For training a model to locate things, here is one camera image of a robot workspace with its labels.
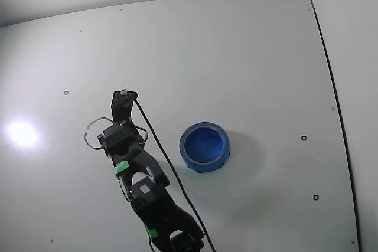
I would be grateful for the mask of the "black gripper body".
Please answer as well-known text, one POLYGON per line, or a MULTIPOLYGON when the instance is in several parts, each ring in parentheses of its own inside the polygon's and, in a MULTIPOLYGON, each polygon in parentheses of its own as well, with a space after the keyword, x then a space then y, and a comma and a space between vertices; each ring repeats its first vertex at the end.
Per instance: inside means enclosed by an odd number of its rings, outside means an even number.
POLYGON ((133 123, 131 120, 123 120, 121 122, 113 122, 111 126, 106 128, 97 139, 110 159, 123 159, 132 148, 144 148, 145 136, 140 134, 145 132, 133 123))

